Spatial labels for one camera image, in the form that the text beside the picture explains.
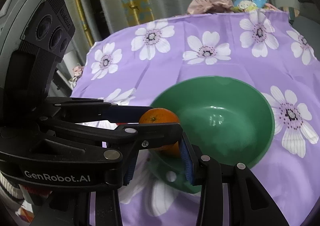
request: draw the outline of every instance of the green bowl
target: green bowl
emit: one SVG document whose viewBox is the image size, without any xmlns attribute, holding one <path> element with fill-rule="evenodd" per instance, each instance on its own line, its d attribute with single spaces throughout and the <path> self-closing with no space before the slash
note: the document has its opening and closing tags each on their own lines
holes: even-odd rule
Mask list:
<svg viewBox="0 0 320 226">
<path fill-rule="evenodd" d="M 241 162 L 252 168 L 267 152 L 274 135 L 273 112 L 264 96 L 229 77 L 183 81 L 161 93 L 151 106 L 174 112 L 190 142 L 198 145 L 204 155 L 227 165 Z M 173 159 L 152 151 L 150 169 L 168 183 L 166 170 L 183 174 L 182 161 Z M 192 186 L 185 189 L 178 179 L 170 185 L 186 192 L 196 191 Z"/>
</svg>

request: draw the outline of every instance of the orange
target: orange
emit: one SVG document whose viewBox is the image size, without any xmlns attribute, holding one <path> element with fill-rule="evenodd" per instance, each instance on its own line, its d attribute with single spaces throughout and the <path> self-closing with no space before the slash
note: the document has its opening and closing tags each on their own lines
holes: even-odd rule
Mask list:
<svg viewBox="0 0 320 226">
<path fill-rule="evenodd" d="M 139 119 L 140 124 L 145 123 L 180 123 L 177 115 L 165 108 L 153 108 L 144 113 Z M 173 145 L 163 146 L 155 149 L 161 151 L 162 154 L 171 157 L 180 157 L 178 142 Z"/>
</svg>

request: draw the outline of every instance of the purple tablecloth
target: purple tablecloth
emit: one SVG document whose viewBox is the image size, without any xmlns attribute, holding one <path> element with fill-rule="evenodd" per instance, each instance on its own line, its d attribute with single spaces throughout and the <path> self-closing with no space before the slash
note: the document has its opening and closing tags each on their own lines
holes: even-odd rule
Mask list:
<svg viewBox="0 0 320 226">
<path fill-rule="evenodd" d="M 72 96 L 146 106 L 197 76 L 236 78 L 266 97 L 275 136 L 252 171 L 290 226 L 299 226 L 320 196 L 320 63 L 287 13 L 188 15 L 126 28 L 95 43 Z M 87 125 L 116 127 L 107 121 Z M 140 152 L 133 180 L 119 190 L 124 226 L 195 225 L 199 194 L 155 179 L 147 156 Z M 167 179 L 174 181 L 175 174 L 169 171 Z"/>
</svg>

